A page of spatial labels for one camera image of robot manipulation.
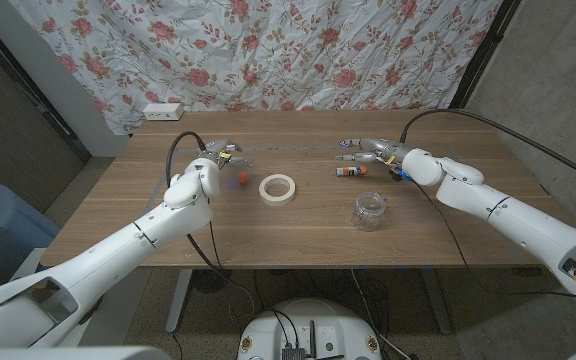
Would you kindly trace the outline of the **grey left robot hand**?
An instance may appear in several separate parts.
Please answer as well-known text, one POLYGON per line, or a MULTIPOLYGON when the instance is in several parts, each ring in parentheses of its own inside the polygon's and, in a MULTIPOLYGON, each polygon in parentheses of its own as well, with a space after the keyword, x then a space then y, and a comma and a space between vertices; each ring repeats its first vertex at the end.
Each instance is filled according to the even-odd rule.
POLYGON ((249 167, 250 162, 238 156, 243 148, 230 139, 215 140, 205 144, 204 150, 199 150, 198 157, 215 162, 219 168, 226 165, 232 167, 249 167))

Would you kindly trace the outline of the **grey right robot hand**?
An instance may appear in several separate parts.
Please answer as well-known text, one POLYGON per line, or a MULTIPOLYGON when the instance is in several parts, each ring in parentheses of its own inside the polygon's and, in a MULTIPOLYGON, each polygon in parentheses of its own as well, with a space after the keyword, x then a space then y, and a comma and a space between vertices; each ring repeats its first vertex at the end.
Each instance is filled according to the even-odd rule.
POLYGON ((378 138, 355 138, 340 142, 344 148, 358 147, 359 152, 338 155, 338 161, 381 162, 390 167, 389 173, 395 181, 410 181, 411 177, 403 170, 403 160, 409 149, 402 144, 378 138))

